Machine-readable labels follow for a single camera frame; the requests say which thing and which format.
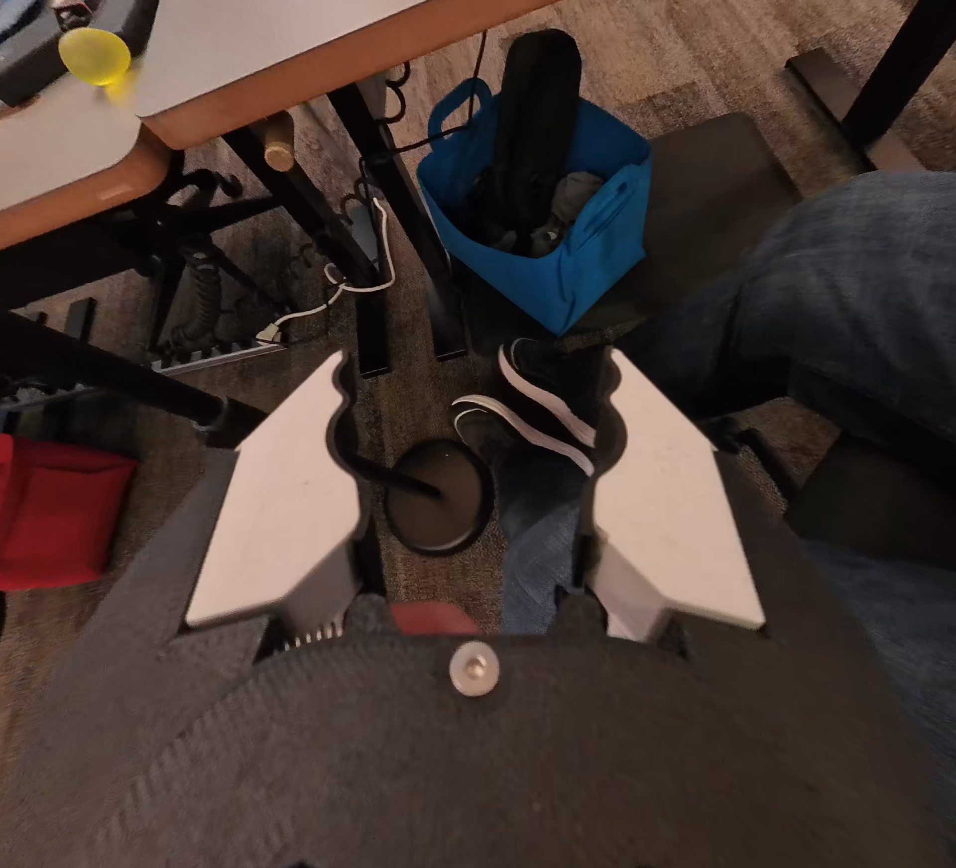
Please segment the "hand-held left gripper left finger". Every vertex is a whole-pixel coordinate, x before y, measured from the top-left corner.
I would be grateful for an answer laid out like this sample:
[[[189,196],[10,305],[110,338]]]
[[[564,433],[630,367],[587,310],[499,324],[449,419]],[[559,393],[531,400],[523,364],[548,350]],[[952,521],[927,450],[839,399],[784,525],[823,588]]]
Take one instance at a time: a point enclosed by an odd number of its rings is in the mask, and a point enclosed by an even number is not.
[[[359,594],[368,498],[342,456],[349,358],[338,351],[236,448],[185,610],[191,630],[267,616],[291,636],[341,633]]]

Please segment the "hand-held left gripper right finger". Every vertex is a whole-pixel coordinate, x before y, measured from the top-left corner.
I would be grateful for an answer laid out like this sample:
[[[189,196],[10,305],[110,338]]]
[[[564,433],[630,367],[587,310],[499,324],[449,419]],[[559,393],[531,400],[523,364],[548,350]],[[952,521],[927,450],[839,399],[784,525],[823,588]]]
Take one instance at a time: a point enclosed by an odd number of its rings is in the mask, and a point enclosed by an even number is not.
[[[605,353],[600,389],[577,582],[602,607],[607,636],[649,644],[677,616],[761,629],[713,444],[617,349]]]

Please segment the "grey power strip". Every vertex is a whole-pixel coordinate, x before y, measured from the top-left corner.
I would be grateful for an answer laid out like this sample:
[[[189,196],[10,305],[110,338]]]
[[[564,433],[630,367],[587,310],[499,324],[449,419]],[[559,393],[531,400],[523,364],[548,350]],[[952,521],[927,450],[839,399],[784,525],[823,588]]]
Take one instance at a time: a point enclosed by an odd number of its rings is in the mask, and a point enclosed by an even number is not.
[[[150,369],[164,376],[183,375],[226,364],[254,360],[287,350],[280,341],[243,338],[223,341],[197,350],[178,350],[162,353],[150,362]]]

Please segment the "black round stand base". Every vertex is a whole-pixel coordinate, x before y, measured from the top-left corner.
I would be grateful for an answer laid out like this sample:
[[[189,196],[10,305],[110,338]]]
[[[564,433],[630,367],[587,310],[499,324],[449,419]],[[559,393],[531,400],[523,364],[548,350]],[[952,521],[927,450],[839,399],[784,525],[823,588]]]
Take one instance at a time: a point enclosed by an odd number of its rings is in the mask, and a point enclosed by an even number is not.
[[[491,473],[458,440],[414,444],[393,467],[358,454],[346,463],[359,477],[379,485],[389,531],[417,555],[440,558],[464,551],[491,518]]]

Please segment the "black shoe with white sole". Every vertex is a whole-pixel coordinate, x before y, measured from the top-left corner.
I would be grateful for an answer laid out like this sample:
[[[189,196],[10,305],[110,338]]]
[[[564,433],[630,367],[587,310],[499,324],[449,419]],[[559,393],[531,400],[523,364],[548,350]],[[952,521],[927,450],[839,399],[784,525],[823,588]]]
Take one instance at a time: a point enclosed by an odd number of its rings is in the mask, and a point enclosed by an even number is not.
[[[600,413],[599,350],[564,352],[527,337],[499,345],[506,402],[537,429],[585,450],[595,446]]]
[[[509,462],[538,459],[560,468],[574,466],[585,477],[595,472],[593,449],[582,444],[549,414],[482,394],[466,394],[450,406],[460,440],[495,474]]]

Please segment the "black metal bar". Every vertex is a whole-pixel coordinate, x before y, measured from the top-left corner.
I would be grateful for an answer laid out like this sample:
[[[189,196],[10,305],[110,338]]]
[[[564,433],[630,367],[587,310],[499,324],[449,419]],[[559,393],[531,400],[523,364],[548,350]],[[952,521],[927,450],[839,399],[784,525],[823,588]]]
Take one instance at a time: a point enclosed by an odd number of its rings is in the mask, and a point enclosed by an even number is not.
[[[1,370],[13,379],[87,387],[125,396],[208,428],[220,422],[219,397],[181,384],[18,314],[1,312]]]

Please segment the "red cloth bag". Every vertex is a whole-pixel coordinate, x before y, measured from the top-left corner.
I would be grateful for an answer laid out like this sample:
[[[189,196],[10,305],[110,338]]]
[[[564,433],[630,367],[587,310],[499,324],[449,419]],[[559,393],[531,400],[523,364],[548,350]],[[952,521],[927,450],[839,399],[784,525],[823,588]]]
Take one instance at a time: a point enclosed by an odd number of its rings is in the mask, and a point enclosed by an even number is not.
[[[106,571],[135,459],[1,435],[1,591],[65,588]]]

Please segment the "black metal stand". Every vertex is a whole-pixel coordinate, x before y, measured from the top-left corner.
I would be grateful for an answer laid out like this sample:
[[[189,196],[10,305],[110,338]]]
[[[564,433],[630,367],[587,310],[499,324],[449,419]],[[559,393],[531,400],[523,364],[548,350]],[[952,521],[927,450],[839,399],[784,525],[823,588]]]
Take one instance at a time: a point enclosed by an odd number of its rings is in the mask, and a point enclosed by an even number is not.
[[[221,274],[253,293],[257,285],[213,240],[227,229],[271,208],[271,199],[243,199],[233,175],[210,169],[185,171],[185,154],[177,152],[161,185],[138,199],[136,213],[146,240],[158,288],[153,304],[148,351],[157,356],[202,349],[216,343],[222,315]],[[189,319],[163,337],[184,275],[192,279],[195,305]]]

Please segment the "blue fabric bin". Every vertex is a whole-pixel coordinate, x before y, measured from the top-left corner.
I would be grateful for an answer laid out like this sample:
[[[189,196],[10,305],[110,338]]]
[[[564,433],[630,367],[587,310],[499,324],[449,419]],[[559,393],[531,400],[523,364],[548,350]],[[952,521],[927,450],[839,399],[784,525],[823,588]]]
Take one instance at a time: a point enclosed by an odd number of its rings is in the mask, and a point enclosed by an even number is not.
[[[479,173],[489,167],[498,95],[465,79],[432,109],[431,149],[417,168],[425,206],[448,253],[556,336],[568,332],[644,260],[653,152],[630,126],[580,100],[567,171],[604,179],[556,251],[518,256],[479,244],[453,217]]]

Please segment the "grey cloth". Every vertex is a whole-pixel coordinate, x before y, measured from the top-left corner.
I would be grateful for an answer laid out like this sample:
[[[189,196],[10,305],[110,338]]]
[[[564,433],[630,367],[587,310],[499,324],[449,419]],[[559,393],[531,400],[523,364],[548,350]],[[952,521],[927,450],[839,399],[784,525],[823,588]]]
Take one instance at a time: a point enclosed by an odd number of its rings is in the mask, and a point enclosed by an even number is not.
[[[560,227],[572,226],[588,202],[604,185],[604,179],[589,171],[573,171],[556,186],[551,217]]]

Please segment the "long black pouch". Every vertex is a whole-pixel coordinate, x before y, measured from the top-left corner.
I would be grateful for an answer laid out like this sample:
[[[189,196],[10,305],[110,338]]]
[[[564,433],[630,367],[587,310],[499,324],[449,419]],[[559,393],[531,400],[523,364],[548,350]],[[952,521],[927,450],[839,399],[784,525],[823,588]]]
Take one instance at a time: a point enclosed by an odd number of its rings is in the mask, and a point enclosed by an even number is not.
[[[498,95],[492,158],[483,173],[487,240],[510,240],[529,255],[543,227],[573,144],[580,105],[581,59],[573,37],[546,28],[511,44]]]

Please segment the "yellow ball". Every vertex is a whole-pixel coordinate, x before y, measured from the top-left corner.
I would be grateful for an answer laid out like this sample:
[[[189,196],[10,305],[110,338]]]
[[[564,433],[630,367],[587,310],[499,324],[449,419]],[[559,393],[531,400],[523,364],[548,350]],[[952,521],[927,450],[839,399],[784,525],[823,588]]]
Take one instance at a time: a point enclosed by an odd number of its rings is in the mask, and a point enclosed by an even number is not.
[[[82,27],[61,35],[58,55],[67,71],[91,86],[117,85],[133,62],[127,43],[116,33]]]

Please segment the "black box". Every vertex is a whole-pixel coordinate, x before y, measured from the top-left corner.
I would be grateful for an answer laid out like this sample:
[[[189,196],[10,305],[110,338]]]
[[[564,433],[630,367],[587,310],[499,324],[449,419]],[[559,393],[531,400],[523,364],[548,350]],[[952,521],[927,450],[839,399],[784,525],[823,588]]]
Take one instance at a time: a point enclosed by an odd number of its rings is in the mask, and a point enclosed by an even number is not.
[[[1,45],[1,102],[15,108],[66,73],[58,42],[62,30],[48,6]]]
[[[160,0],[102,0],[90,27],[118,36],[137,59],[148,44]]]

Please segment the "black table leg with foot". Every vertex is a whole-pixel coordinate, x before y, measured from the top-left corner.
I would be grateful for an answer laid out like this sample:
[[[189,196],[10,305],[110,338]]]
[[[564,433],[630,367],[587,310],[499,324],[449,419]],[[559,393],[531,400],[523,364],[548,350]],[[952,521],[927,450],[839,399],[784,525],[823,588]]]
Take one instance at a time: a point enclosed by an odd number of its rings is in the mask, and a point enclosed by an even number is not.
[[[955,0],[918,0],[867,81],[854,87],[823,48],[785,65],[863,171],[924,166],[892,128],[955,40]]]

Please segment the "blue cloth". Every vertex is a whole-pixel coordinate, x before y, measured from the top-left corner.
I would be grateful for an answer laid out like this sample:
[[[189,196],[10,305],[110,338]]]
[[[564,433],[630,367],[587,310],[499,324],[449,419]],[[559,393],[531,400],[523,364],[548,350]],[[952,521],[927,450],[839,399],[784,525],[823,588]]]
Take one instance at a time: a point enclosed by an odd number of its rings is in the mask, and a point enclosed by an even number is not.
[[[48,5],[49,0],[1,0],[1,42],[30,25]]]

